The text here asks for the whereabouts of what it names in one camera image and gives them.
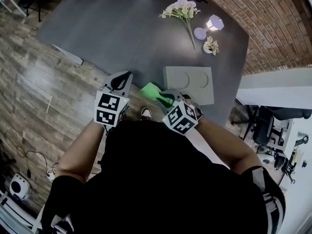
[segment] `lampshade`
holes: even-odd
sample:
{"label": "lampshade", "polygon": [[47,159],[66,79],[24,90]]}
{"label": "lampshade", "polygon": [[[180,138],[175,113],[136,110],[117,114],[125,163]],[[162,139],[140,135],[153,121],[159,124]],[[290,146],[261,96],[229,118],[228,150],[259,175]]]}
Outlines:
{"label": "lampshade", "polygon": [[206,25],[207,28],[211,31],[221,30],[224,27],[222,19],[216,15],[209,17],[209,21],[206,23]]}

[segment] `person's right arm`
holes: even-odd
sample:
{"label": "person's right arm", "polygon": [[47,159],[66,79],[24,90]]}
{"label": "person's right arm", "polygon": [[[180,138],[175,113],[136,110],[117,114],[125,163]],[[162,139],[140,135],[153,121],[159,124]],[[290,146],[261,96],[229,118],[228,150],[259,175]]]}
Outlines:
{"label": "person's right arm", "polygon": [[257,154],[240,138],[202,117],[195,127],[215,154],[229,168],[242,174],[254,166],[261,166]]}

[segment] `shoe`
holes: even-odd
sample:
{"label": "shoe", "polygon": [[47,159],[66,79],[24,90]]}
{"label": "shoe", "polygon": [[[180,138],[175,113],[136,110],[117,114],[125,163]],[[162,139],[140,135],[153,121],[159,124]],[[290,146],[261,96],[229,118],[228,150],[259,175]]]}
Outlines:
{"label": "shoe", "polygon": [[152,119],[151,110],[148,107],[143,108],[141,112],[141,120],[151,120],[151,119]]}

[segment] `white speaker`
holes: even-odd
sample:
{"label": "white speaker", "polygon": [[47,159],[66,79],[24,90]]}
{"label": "white speaker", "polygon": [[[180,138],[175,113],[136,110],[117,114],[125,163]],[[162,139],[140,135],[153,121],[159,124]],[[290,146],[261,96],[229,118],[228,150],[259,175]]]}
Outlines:
{"label": "white speaker", "polygon": [[22,201],[28,199],[31,193],[31,188],[27,179],[19,173],[14,174],[10,182],[10,193]]}

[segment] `small potted plant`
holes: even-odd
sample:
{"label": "small potted plant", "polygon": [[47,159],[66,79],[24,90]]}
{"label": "small potted plant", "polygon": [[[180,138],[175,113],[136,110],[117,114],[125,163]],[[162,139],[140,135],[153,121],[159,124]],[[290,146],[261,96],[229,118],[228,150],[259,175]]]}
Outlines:
{"label": "small potted plant", "polygon": [[212,37],[208,37],[207,41],[203,45],[203,50],[207,53],[213,53],[213,55],[216,55],[216,53],[219,53],[219,46],[217,41],[213,42]]}

